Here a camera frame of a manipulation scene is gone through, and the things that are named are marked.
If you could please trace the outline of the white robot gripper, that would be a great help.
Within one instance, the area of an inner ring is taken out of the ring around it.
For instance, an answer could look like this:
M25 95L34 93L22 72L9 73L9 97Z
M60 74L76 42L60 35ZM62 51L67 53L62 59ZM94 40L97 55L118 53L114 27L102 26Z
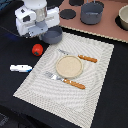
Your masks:
M20 36L35 37L60 23L59 8L47 8L46 0L22 0L24 5L15 11Z

